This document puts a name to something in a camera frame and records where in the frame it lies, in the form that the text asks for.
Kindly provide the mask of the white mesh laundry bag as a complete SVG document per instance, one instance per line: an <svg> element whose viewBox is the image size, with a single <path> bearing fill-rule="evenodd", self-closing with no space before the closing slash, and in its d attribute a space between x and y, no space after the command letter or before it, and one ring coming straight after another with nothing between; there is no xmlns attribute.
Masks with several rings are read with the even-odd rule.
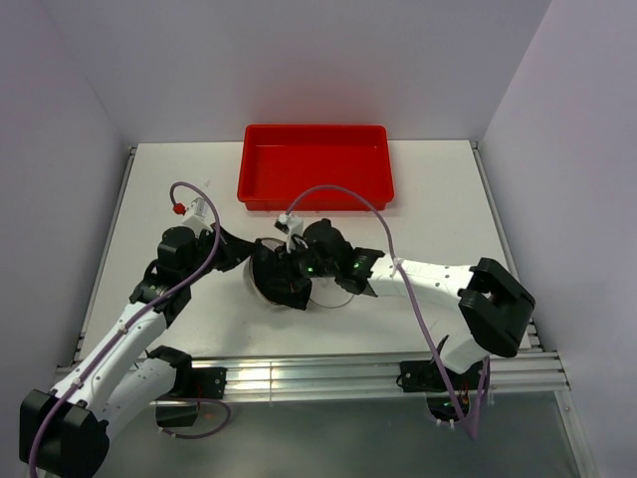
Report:
<svg viewBox="0 0 637 478"><path fill-rule="evenodd" d="M298 257L289 253L284 240L258 238L243 270L244 282L273 308L305 311L336 310L349 305L354 295L330 278L308 277L300 272Z"/></svg>

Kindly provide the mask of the black garment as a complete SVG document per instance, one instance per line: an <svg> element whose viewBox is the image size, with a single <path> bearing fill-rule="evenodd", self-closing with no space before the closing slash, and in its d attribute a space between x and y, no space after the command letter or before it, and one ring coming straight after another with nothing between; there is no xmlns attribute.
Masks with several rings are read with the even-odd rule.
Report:
<svg viewBox="0 0 637 478"><path fill-rule="evenodd" d="M274 238L259 238L255 243L250 269L259 294L274 305L305 311L312 281L297 271L285 243Z"/></svg>

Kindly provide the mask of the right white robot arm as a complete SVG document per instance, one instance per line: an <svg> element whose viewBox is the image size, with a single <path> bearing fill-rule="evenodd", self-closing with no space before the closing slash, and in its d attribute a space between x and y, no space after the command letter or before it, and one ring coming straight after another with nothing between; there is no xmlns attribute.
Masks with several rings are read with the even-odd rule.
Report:
<svg viewBox="0 0 637 478"><path fill-rule="evenodd" d="M288 236L294 270L302 277L330 278L355 296L403 297L448 310L428 324L434 345L417 372L430 390L455 386L489 356L515 357L535 308L531 293L498 261L450 266L392 257L356 248L327 219Z"/></svg>

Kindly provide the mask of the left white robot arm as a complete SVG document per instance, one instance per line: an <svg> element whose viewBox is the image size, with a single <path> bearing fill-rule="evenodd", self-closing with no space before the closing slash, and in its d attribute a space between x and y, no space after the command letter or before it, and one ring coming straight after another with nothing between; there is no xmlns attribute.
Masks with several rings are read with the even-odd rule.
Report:
<svg viewBox="0 0 637 478"><path fill-rule="evenodd" d="M100 343L50 390L34 389L21 403L19 455L31 476L92 477L110 443L148 404L208 399L197 388L191 355L148 346L185 309L194 283L234 269L254 248L219 226L163 233L155 259Z"/></svg>

